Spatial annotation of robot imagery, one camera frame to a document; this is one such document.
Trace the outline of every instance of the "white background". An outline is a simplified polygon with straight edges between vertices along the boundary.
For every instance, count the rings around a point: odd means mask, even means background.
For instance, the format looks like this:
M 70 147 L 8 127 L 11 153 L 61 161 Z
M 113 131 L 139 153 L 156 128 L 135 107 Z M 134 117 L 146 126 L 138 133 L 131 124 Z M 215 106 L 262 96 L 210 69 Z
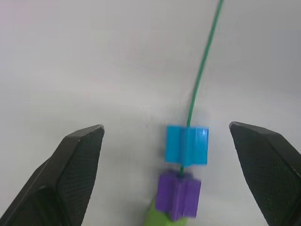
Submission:
M 217 0 L 1 0 L 0 215 L 62 138 L 103 124 L 84 226 L 141 226 L 184 124 Z M 301 1 L 226 0 L 192 125 L 211 126 L 188 226 L 265 226 L 231 121 L 301 150 Z

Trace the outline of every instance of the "stacked blocks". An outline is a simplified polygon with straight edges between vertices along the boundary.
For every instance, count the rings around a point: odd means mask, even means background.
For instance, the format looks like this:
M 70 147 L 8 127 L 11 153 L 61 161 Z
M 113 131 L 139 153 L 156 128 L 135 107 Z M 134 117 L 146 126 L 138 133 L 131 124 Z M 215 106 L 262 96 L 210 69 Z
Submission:
M 181 178 L 176 171 L 168 171 L 160 176 L 156 197 L 156 210 L 168 213 L 173 221 L 183 217 L 197 216 L 201 182 L 192 174 Z
M 165 161 L 183 167 L 206 165 L 209 128 L 167 126 Z M 191 173 L 169 170 L 160 175 L 158 191 L 144 226 L 185 226 L 195 218 L 201 181 Z
M 143 226 L 185 226 L 186 222 L 187 218 L 171 221 L 166 213 L 159 212 L 155 209 L 155 202 L 153 201 Z
M 207 165 L 209 128 L 168 126 L 165 161 L 184 167 Z

